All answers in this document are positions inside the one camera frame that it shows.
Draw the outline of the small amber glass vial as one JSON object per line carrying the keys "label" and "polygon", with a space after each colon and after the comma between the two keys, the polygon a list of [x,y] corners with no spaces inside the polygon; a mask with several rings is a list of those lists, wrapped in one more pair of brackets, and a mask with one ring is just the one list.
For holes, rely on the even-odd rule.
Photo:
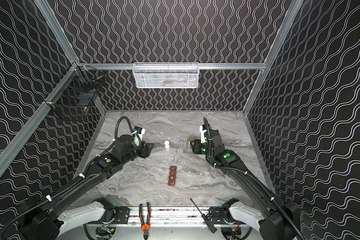
{"label": "small amber glass vial", "polygon": [[192,151],[191,142],[192,142],[193,140],[194,140],[194,139],[193,139],[192,137],[189,137],[189,138],[187,139],[186,149],[187,149],[188,151]]}

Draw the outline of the white pill bottle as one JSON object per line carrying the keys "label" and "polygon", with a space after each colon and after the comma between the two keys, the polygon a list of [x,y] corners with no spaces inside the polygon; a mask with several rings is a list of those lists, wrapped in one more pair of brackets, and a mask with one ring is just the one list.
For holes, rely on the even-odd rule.
{"label": "white pill bottle", "polygon": [[165,145],[165,149],[169,149],[170,148],[170,142],[169,141],[165,141],[164,142]]}

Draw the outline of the brown pill organizer box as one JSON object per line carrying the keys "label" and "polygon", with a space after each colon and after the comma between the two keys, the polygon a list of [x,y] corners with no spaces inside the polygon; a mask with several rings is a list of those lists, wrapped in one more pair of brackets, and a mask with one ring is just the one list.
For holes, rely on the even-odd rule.
{"label": "brown pill organizer box", "polygon": [[168,186],[174,187],[176,185],[177,167],[170,166]]}

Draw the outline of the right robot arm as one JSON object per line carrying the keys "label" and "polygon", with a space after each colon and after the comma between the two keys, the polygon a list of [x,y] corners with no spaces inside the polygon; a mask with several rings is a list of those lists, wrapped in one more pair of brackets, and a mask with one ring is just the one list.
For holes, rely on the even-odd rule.
{"label": "right robot arm", "polygon": [[282,200],[266,187],[234,151],[226,149],[219,131],[212,129],[207,118],[203,121],[201,138],[190,143],[193,153],[204,155],[210,166],[233,179],[255,204],[254,207],[239,201],[231,204],[228,208],[231,220],[247,224],[264,240],[304,240],[297,205]]}

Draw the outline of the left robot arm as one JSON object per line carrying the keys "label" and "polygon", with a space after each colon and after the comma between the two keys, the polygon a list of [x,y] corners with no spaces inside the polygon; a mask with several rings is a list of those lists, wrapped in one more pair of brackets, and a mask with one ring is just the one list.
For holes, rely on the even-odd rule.
{"label": "left robot arm", "polygon": [[90,160],[84,171],[69,183],[33,204],[27,204],[24,211],[0,231],[0,240],[7,237],[6,231],[13,224],[18,225],[19,232],[26,240],[56,239],[63,227],[63,221],[58,218],[67,207],[90,189],[121,171],[126,163],[136,158],[149,157],[154,144],[142,140],[145,130],[129,124],[130,134],[119,136],[122,120],[130,122],[126,116],[119,118],[112,144],[106,150]]}

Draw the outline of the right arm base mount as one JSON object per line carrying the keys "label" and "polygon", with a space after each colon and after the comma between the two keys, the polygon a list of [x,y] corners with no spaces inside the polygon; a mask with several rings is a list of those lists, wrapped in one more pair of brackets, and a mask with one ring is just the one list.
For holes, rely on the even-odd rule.
{"label": "right arm base mount", "polygon": [[210,207],[206,216],[213,224],[218,225],[235,225],[237,220],[234,220],[227,208]]}

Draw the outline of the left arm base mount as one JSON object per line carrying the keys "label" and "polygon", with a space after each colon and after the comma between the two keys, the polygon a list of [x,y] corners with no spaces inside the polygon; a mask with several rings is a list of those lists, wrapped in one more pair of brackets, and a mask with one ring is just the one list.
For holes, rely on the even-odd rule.
{"label": "left arm base mount", "polygon": [[89,222],[88,224],[125,225],[128,223],[130,217],[130,211],[131,210],[128,207],[115,207],[113,209],[106,209],[104,215],[100,218],[100,220],[92,221]]}

